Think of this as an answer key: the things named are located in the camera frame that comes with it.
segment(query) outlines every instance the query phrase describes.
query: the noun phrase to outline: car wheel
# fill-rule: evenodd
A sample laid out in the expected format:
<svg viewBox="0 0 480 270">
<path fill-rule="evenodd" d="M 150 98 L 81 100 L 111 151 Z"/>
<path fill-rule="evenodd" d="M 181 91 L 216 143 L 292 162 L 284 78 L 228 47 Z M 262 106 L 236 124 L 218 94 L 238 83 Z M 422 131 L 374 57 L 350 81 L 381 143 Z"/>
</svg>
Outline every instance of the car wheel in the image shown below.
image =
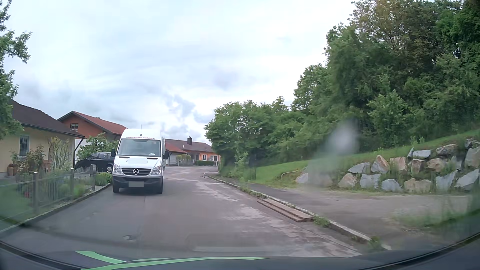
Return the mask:
<svg viewBox="0 0 480 270">
<path fill-rule="evenodd" d="M 157 194 L 162 194 L 163 193 L 163 181 L 162 181 L 162 184 L 157 188 L 156 192 L 157 192 Z"/>
<path fill-rule="evenodd" d="M 120 188 L 118 186 L 115 186 L 114 184 L 112 184 L 112 189 L 113 189 L 113 193 L 119 193 L 120 192 Z"/>
</svg>

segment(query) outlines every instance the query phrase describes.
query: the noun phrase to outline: license plate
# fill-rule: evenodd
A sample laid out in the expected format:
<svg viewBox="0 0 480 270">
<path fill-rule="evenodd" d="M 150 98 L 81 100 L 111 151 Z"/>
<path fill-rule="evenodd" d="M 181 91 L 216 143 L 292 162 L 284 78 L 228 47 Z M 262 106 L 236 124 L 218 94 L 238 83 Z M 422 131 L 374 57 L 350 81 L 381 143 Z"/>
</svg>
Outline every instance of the license plate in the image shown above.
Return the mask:
<svg viewBox="0 0 480 270">
<path fill-rule="evenodd" d="M 128 186 L 129 187 L 137 187 L 137 186 L 143 186 L 144 183 L 142 181 L 138 181 L 138 182 L 128 182 Z"/>
</svg>

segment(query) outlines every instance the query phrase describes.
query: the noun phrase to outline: van headlight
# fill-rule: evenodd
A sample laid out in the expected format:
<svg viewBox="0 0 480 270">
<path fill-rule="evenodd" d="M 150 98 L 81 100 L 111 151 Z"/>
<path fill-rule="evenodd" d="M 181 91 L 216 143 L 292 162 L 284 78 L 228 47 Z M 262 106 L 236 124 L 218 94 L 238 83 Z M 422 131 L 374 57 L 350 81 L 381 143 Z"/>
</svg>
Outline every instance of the van headlight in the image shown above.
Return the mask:
<svg viewBox="0 0 480 270">
<path fill-rule="evenodd" d="M 152 175 L 156 175 L 156 174 L 161 174 L 162 173 L 162 166 L 156 166 L 155 168 L 153 168 L 152 170 Z"/>
<path fill-rule="evenodd" d="M 117 164 L 113 165 L 113 172 L 114 173 L 121 173 L 120 166 Z"/>
</svg>

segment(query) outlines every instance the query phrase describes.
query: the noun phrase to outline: boulder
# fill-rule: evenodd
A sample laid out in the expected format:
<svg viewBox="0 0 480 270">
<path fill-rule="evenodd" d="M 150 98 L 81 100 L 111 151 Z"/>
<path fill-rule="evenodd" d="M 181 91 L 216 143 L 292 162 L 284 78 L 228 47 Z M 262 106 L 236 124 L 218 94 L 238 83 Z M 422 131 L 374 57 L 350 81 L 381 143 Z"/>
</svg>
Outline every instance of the boulder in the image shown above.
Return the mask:
<svg viewBox="0 0 480 270">
<path fill-rule="evenodd" d="M 456 152 L 456 144 L 449 144 L 446 146 L 439 147 L 435 150 L 437 154 L 442 156 L 453 155 Z"/>
<path fill-rule="evenodd" d="M 329 187 L 333 184 L 332 177 L 326 172 L 309 172 L 308 183 L 319 187 Z"/>
<path fill-rule="evenodd" d="M 407 158 L 412 158 L 413 157 L 413 147 L 410 149 L 410 152 L 408 152 Z"/>
<path fill-rule="evenodd" d="M 374 175 L 368 175 L 368 174 L 362 174 L 360 178 L 360 186 L 362 188 L 370 189 L 378 188 L 378 181 L 380 180 L 380 175 L 381 174 L 374 174 Z"/>
<path fill-rule="evenodd" d="M 391 158 L 390 163 L 396 166 L 401 174 L 407 174 L 407 159 L 405 157 Z"/>
<path fill-rule="evenodd" d="M 353 188 L 357 182 L 358 180 L 355 175 L 347 173 L 343 176 L 342 180 L 338 182 L 338 186 L 343 188 Z"/>
<path fill-rule="evenodd" d="M 452 164 L 455 167 L 455 169 L 463 170 L 463 160 L 462 159 L 457 159 L 456 156 L 453 156 L 452 159 L 449 162 L 450 162 L 450 164 Z"/>
<path fill-rule="evenodd" d="M 423 179 L 417 182 L 417 193 L 429 193 L 432 188 L 432 182 L 428 179 Z"/>
<path fill-rule="evenodd" d="M 380 172 L 380 173 L 387 173 L 390 170 L 390 165 L 388 162 L 380 155 L 377 156 L 375 162 L 370 169 L 371 172 Z"/>
<path fill-rule="evenodd" d="M 351 167 L 350 169 L 348 169 L 348 172 L 351 172 L 351 173 L 366 173 L 367 170 L 368 170 L 368 167 L 370 167 L 370 162 L 364 162 L 364 163 L 360 163 L 360 164 L 357 164 L 357 165 Z"/>
<path fill-rule="evenodd" d="M 436 172 L 441 172 L 445 168 L 446 162 L 441 158 L 432 159 L 427 162 L 427 169 L 434 169 Z"/>
<path fill-rule="evenodd" d="M 421 181 L 415 180 L 415 178 L 412 178 L 408 181 L 405 181 L 403 184 L 405 190 L 411 193 L 429 193 L 430 189 L 432 187 L 432 182 L 427 179 L 423 179 Z"/>
<path fill-rule="evenodd" d="M 308 173 L 302 173 L 299 177 L 295 179 L 295 182 L 299 184 L 304 184 L 308 182 Z"/>
<path fill-rule="evenodd" d="M 455 179 L 456 171 L 451 172 L 445 176 L 435 177 L 435 185 L 437 187 L 437 192 L 447 192 L 450 189 L 450 186 Z"/>
<path fill-rule="evenodd" d="M 480 142 L 475 139 L 465 140 L 465 149 L 480 147 Z"/>
<path fill-rule="evenodd" d="M 420 159 L 412 159 L 412 166 L 410 167 L 410 171 L 412 173 L 419 173 L 422 169 L 423 160 Z"/>
<path fill-rule="evenodd" d="M 471 190 L 473 188 L 473 184 L 479 177 L 479 169 L 475 169 L 464 176 L 460 177 L 456 184 L 455 187 L 459 187 L 464 190 Z"/>
<path fill-rule="evenodd" d="M 418 151 L 414 151 L 412 156 L 413 158 L 426 159 L 430 157 L 431 154 L 432 154 L 431 150 L 418 150 Z"/>
<path fill-rule="evenodd" d="M 382 182 L 382 189 L 384 191 L 402 192 L 400 184 L 395 179 L 386 179 Z"/>
<path fill-rule="evenodd" d="M 405 181 L 405 183 L 403 183 L 403 187 L 407 192 L 415 192 L 416 186 L 417 186 L 417 180 L 415 180 L 415 178 L 411 178 L 410 180 Z"/>
<path fill-rule="evenodd" d="M 470 148 L 467 151 L 467 156 L 465 157 L 465 165 L 473 168 L 478 168 L 480 166 L 480 147 Z"/>
</svg>

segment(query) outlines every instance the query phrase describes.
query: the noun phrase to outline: black car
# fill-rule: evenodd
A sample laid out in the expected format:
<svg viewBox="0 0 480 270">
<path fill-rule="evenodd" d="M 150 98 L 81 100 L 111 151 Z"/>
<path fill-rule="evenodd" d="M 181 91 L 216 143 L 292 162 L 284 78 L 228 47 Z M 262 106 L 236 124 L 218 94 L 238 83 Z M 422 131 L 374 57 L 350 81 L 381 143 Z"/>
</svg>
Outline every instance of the black car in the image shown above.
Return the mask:
<svg viewBox="0 0 480 270">
<path fill-rule="evenodd" d="M 81 167 L 90 167 L 90 165 L 95 164 L 97 172 L 112 173 L 114 159 L 115 158 L 113 158 L 109 152 L 93 153 L 86 159 L 79 160 L 75 165 L 75 169 Z"/>
</svg>

